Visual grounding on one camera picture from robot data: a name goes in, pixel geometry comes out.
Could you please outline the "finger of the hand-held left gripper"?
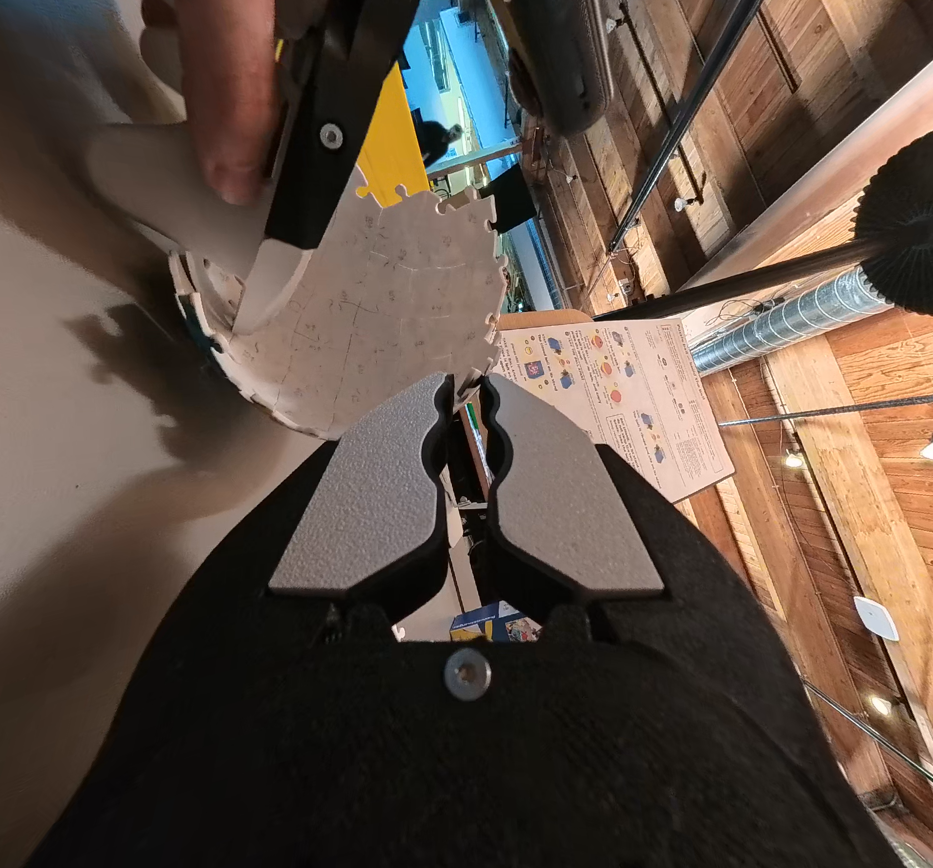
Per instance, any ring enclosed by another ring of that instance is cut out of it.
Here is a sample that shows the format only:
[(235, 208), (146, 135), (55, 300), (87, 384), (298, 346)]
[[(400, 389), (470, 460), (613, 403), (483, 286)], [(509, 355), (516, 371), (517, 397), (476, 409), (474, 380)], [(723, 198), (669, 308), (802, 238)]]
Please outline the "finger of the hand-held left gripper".
[(100, 127), (86, 149), (89, 179), (116, 208), (209, 260), (254, 260), (272, 202), (267, 183), (249, 206), (223, 201), (204, 181), (185, 124)]
[(245, 336), (266, 326), (296, 291), (313, 254), (280, 240), (231, 246), (230, 270), (242, 280), (232, 333)]

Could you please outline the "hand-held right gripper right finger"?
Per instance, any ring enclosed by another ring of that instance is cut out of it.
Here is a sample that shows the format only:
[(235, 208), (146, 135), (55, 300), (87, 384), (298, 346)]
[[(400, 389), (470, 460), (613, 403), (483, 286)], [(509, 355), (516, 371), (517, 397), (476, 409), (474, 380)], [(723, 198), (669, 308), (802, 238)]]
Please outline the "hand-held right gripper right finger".
[(486, 528), (496, 587), (522, 612), (651, 598), (664, 584), (597, 446), (547, 401), (482, 384), (494, 481)]

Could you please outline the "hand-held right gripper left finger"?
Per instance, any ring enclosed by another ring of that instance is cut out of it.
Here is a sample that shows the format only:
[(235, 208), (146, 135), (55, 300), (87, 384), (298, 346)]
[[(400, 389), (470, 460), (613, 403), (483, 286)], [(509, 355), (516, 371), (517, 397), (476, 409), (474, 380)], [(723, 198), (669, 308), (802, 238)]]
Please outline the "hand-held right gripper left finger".
[(434, 372), (344, 432), (276, 567), (272, 594), (407, 617), (443, 587), (449, 558), (440, 473), (450, 375)]

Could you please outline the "assembled white puzzle sheet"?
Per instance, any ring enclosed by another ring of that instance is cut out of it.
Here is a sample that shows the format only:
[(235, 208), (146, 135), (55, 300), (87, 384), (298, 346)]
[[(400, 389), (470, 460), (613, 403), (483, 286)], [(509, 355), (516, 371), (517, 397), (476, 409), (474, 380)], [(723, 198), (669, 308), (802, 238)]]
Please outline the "assembled white puzzle sheet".
[(499, 357), (507, 291), (496, 204), (472, 188), (451, 207), (432, 191), (383, 207), (356, 167), (295, 290), (263, 327), (236, 334), (232, 276), (169, 255), (176, 302), (210, 361), (287, 429), (336, 440), (434, 372), (460, 404)]

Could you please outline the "blue puzzle box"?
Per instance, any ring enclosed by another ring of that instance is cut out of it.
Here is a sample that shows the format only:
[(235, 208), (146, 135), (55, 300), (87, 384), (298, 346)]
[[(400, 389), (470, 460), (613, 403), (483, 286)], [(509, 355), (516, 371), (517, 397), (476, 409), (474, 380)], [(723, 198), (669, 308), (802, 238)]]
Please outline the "blue puzzle box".
[(525, 643), (538, 641), (542, 626), (506, 601), (473, 609), (456, 616), (449, 627), (449, 640)]

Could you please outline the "person's left hand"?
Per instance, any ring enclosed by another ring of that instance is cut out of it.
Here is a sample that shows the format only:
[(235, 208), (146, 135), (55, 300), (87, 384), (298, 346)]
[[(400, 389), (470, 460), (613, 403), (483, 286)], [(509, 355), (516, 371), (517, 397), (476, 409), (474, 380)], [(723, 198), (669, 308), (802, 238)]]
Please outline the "person's left hand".
[(207, 184), (253, 201), (277, 120), (275, 0), (143, 0), (146, 27), (177, 30), (187, 119)]

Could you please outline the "yellow panel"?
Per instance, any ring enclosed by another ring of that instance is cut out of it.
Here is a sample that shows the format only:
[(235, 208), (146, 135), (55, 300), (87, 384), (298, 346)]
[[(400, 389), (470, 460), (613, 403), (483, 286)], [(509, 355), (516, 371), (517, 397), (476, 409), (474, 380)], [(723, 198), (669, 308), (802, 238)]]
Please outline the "yellow panel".
[(383, 208), (402, 200), (397, 191), (400, 186), (406, 195), (429, 189), (398, 65), (392, 67), (382, 83), (356, 164), (366, 179), (357, 194), (372, 195)]

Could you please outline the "printed instruction sheet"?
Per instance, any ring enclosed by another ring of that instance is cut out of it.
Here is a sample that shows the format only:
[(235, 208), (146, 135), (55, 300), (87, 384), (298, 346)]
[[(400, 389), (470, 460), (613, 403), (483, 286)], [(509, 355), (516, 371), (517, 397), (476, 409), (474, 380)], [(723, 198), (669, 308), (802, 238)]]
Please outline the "printed instruction sheet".
[(499, 333), (496, 372), (547, 401), (677, 503), (734, 466), (679, 321)]

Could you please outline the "black box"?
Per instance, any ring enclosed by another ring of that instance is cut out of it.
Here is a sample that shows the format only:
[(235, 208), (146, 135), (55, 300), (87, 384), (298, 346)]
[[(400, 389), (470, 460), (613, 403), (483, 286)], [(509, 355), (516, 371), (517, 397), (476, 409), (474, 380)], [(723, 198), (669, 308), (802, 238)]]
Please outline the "black box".
[(499, 234), (510, 232), (538, 216), (528, 182), (518, 162), (477, 189), (479, 198), (492, 198), (495, 207), (493, 228)]

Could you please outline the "black metal pole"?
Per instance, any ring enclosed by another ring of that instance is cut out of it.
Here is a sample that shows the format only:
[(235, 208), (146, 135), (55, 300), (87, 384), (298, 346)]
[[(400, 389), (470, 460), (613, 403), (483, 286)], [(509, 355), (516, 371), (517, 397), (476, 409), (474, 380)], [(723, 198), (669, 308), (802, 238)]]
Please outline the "black metal pole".
[(783, 286), (802, 278), (858, 264), (888, 249), (887, 244), (877, 239), (857, 239), (817, 253), (677, 291), (661, 298), (645, 300), (621, 310), (598, 314), (593, 320), (598, 323), (608, 323), (637, 319), (650, 320), (685, 314), (716, 302), (727, 302), (755, 291)]

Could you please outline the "white ceiling device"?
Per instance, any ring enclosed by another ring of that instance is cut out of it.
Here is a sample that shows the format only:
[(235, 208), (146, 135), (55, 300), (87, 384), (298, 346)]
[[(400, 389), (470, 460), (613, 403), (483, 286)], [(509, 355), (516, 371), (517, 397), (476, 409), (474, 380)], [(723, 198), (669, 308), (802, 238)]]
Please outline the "white ceiling device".
[(856, 595), (854, 605), (861, 623), (871, 634), (883, 641), (900, 641), (896, 622), (884, 605), (865, 595)]

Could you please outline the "black pleated lamp shade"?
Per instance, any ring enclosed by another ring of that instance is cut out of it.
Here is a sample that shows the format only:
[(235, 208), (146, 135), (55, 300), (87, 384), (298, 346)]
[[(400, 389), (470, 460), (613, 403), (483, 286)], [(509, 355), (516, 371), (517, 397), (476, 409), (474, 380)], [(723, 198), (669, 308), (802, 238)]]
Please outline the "black pleated lamp shade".
[(906, 311), (931, 315), (931, 133), (879, 167), (859, 200), (854, 234), (883, 245), (861, 264), (872, 289)]

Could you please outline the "silver ventilation duct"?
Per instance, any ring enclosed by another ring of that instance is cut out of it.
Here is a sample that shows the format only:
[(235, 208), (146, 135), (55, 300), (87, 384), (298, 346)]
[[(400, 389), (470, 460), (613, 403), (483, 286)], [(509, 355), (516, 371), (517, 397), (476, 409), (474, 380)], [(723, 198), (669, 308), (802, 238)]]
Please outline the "silver ventilation duct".
[(720, 372), (892, 308), (857, 267), (695, 348), (692, 358), (701, 375)]

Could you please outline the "black ceiling rail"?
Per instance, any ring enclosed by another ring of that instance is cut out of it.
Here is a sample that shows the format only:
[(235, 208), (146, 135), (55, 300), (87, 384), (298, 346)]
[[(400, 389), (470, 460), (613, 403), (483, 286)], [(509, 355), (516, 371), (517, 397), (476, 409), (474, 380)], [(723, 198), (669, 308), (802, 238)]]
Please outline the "black ceiling rail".
[(720, 74), (729, 63), (746, 29), (757, 17), (763, 1), (738, 0), (734, 9), (729, 13), (729, 18), (723, 25), (716, 44), (704, 59), (699, 76), (689, 95), (681, 103), (658, 153), (650, 162), (647, 174), (632, 194), (630, 205), (610, 242), (609, 255), (613, 256), (620, 250), (624, 235), (636, 227), (636, 221), (647, 198), (657, 186), (660, 175), (666, 170), (672, 155), (679, 148), (702, 105), (714, 90)]

